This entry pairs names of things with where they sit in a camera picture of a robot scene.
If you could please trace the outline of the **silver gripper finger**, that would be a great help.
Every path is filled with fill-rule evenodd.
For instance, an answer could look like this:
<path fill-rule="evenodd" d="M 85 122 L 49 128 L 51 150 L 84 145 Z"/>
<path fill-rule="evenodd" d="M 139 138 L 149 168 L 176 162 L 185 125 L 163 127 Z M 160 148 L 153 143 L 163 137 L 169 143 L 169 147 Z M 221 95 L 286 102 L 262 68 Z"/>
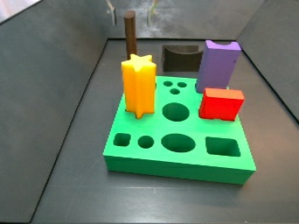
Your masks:
<path fill-rule="evenodd" d="M 159 4 L 159 0 L 152 0 L 151 6 L 147 10 L 147 25 L 151 26 L 152 16 L 155 14 L 155 8 Z"/>
<path fill-rule="evenodd" d="M 105 1 L 107 1 L 107 7 L 108 7 L 108 10 L 109 10 L 109 14 L 111 14 L 111 17 L 112 17 L 112 25 L 116 26 L 116 24 L 117 24 L 116 7 L 113 6 L 113 4 L 111 3 L 109 0 L 105 0 Z"/>

